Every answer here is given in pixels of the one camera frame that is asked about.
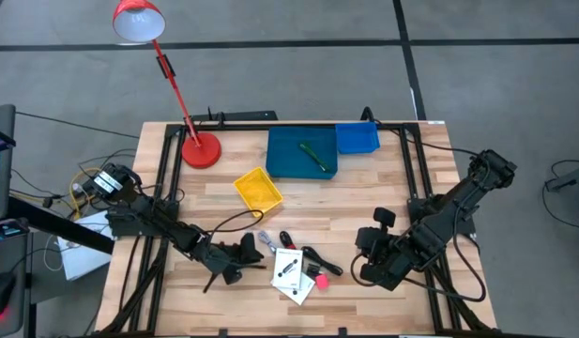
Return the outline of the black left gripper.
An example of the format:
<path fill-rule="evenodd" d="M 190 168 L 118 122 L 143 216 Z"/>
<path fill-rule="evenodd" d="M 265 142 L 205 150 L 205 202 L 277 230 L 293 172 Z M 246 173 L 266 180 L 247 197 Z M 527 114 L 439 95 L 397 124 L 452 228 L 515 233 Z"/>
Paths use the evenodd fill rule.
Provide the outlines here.
<path fill-rule="evenodd" d="M 257 263 L 264 256 L 255 248 L 253 233 L 246 233 L 240 241 L 240 262 Z M 267 269 L 263 265 L 241 265 L 234 261 L 223 249 L 211 243 L 211 236 L 202 233 L 194 246 L 194 259 L 204 265 L 211 273 L 220 274 L 227 268 L 242 269 Z"/>

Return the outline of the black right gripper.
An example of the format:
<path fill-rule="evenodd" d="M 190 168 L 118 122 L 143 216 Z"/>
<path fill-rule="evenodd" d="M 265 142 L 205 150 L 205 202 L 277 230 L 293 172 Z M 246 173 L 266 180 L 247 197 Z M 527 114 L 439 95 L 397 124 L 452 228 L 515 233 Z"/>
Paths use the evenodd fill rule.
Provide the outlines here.
<path fill-rule="evenodd" d="M 400 236 L 389 232 L 395 224 L 396 215 L 384 207 L 377 207 L 373 219 L 380 223 L 380 228 L 359 228 L 355 245 L 363 252 L 369 252 L 376 243 L 375 262 L 384 269 L 364 264 L 360 268 L 359 279 L 364 286 L 381 286 L 393 291 L 402 280 L 404 269 L 401 253 L 396 246 Z"/>

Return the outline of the white card reader box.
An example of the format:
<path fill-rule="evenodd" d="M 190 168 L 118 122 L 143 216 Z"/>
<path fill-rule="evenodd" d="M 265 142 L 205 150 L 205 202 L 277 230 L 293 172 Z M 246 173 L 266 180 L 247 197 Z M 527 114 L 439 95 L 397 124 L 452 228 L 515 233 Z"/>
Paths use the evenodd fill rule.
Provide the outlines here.
<path fill-rule="evenodd" d="M 277 249 L 271 284 L 278 288 L 299 289 L 302 263 L 301 250 Z"/>
<path fill-rule="evenodd" d="M 301 306 L 315 286 L 315 281 L 302 272 L 298 288 L 276 287 L 282 294 Z"/>

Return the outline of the yellow bin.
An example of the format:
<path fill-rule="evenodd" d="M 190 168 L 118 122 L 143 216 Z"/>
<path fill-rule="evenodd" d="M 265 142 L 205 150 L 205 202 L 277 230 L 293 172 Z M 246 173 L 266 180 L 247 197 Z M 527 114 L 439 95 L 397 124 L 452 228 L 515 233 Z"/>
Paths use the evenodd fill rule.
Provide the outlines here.
<path fill-rule="evenodd" d="M 263 216 L 283 201 L 280 191 L 262 167 L 235 180 L 234 186 L 253 217 Z"/>

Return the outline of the large teal bin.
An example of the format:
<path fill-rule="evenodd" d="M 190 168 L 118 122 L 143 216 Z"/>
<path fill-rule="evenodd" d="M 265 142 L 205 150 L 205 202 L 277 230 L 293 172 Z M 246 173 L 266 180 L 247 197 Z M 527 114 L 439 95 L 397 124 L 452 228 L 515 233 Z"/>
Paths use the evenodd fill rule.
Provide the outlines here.
<path fill-rule="evenodd" d="M 336 131 L 313 127 L 271 128 L 266 169 L 271 177 L 332 179 L 338 171 Z"/>

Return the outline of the small blue bin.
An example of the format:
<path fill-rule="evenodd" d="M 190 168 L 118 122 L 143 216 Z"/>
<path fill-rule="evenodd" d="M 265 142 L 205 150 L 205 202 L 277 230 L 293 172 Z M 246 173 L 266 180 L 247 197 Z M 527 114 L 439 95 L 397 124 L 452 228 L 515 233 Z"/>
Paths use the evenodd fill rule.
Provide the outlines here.
<path fill-rule="evenodd" d="M 380 147 L 374 122 L 336 124 L 335 131 L 341 154 L 372 153 Z"/>

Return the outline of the red desk lamp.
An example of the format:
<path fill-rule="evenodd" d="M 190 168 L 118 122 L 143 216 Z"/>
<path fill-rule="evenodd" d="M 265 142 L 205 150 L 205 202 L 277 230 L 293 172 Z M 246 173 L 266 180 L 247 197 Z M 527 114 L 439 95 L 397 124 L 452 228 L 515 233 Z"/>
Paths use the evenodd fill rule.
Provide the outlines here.
<path fill-rule="evenodd" d="M 183 114 L 189 138 L 183 142 L 181 156 L 193 168 L 204 169 L 214 165 L 221 156 L 219 139 L 209 132 L 195 129 L 189 110 L 175 80 L 173 68 L 157 42 L 166 28 L 166 20 L 160 10 L 149 0 L 120 0 L 114 10 L 113 29 L 116 34 L 130 42 L 151 42 L 164 77 L 169 81 Z"/>

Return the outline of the black bar with antennas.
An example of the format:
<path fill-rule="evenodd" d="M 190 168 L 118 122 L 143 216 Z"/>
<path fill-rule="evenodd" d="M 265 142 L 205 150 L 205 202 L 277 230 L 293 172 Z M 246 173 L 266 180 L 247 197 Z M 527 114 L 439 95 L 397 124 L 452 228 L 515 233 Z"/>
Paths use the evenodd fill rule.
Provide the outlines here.
<path fill-rule="evenodd" d="M 192 117 L 194 122 L 201 121 L 275 121 L 278 120 L 278 116 L 275 111 L 248 111 L 248 112 L 234 112 L 225 113 L 217 112 L 212 113 L 208 111 L 203 115 L 194 115 Z"/>

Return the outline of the white paper sheet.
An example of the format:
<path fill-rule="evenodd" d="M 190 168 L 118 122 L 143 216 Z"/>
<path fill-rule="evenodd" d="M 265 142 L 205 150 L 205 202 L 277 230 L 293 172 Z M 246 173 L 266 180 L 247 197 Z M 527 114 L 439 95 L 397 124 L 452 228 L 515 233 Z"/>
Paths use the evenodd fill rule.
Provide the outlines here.
<path fill-rule="evenodd" d="M 76 223 L 109 239 L 113 239 L 112 229 L 106 219 L 106 214 L 106 211 L 95 213 L 77 220 Z M 63 270 L 68 281 L 83 277 L 111 261 L 110 253 L 103 253 L 67 239 L 58 237 L 57 245 L 62 252 Z"/>

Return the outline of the black desk beam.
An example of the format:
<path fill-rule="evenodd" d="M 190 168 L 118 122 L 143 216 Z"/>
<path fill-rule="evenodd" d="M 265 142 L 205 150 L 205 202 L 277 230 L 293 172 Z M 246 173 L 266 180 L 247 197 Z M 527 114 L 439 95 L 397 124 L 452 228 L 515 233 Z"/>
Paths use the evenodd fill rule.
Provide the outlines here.
<path fill-rule="evenodd" d="M 80 224 L 53 215 L 16 197 L 8 199 L 8 218 L 26 219 L 30 227 L 64 238 L 105 254 L 111 254 L 114 241 Z"/>

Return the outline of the grey floor stand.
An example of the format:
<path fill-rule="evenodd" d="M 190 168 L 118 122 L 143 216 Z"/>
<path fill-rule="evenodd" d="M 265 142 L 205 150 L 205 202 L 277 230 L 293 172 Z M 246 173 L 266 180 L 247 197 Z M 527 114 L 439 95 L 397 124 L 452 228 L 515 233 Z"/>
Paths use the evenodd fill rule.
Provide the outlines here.
<path fill-rule="evenodd" d="M 552 169 L 554 169 L 558 164 L 565 163 L 565 162 L 576 162 L 579 163 L 579 160 L 562 160 L 554 163 L 552 165 Z M 567 174 L 562 176 L 556 175 L 555 178 L 547 181 L 545 183 L 546 189 L 548 192 L 559 192 L 562 188 L 567 186 L 574 186 L 576 185 L 579 188 L 579 167 L 570 171 Z"/>

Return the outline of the grey side desk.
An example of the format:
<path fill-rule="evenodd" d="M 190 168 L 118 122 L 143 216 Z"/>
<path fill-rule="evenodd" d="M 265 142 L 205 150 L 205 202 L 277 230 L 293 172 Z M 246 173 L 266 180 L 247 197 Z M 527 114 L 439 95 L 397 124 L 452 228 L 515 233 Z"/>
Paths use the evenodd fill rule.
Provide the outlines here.
<path fill-rule="evenodd" d="M 24 322 L 25 309 L 25 256 L 30 253 L 28 236 L 9 238 L 0 242 L 0 273 L 9 272 L 15 277 L 8 305 L 0 314 L 0 338 L 19 331 Z"/>

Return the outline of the dark flat device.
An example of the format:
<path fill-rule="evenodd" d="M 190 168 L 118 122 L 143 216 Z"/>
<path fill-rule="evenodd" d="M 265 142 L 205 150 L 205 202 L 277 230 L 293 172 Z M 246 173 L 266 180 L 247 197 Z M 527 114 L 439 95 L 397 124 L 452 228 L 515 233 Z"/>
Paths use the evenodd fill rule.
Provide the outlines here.
<path fill-rule="evenodd" d="M 0 221 L 0 242 L 9 238 L 25 236 L 28 233 L 28 226 L 20 219 L 5 219 Z"/>

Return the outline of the computer monitor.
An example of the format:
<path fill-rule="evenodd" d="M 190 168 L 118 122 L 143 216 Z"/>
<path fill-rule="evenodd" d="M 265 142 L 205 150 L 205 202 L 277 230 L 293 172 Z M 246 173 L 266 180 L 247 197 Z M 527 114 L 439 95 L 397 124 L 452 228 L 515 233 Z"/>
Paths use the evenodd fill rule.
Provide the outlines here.
<path fill-rule="evenodd" d="M 12 138 L 15 126 L 16 107 L 12 104 L 0 105 L 0 132 Z M 12 148 L 0 152 L 0 219 L 7 215 L 8 193 L 10 185 L 10 170 L 12 163 Z"/>

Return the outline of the black aluminium frame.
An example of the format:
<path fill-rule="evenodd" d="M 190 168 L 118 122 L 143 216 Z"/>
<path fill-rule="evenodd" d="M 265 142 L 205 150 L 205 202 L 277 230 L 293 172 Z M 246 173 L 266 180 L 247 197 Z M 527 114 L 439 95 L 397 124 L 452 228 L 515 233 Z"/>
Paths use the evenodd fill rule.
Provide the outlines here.
<path fill-rule="evenodd" d="M 205 170 L 192 169 L 176 156 L 177 128 L 166 122 L 144 124 L 134 170 L 148 184 L 161 182 L 167 192 L 185 193 L 179 216 L 206 229 L 218 224 L 217 240 L 236 242 L 239 227 L 252 223 L 234 181 L 266 163 L 266 122 L 204 124 L 222 144 L 220 161 Z M 254 230 L 273 238 L 286 231 L 298 246 L 312 246 L 343 269 L 323 291 L 313 290 L 301 306 L 271 284 L 274 260 L 267 269 L 245 270 L 236 284 L 212 279 L 201 265 L 175 250 L 148 288 L 126 330 L 152 330 L 160 336 L 318 335 L 433 333 L 462 329 L 464 319 L 451 300 L 435 294 L 428 274 L 411 273 L 394 291 L 356 284 L 359 270 L 354 244 L 357 231 L 373 224 L 373 211 L 385 207 L 397 216 L 395 233 L 408 228 L 407 203 L 412 198 L 447 192 L 459 175 L 441 121 L 387 122 L 380 147 L 365 155 L 339 159 L 330 180 L 280 178 L 283 201 Z"/>

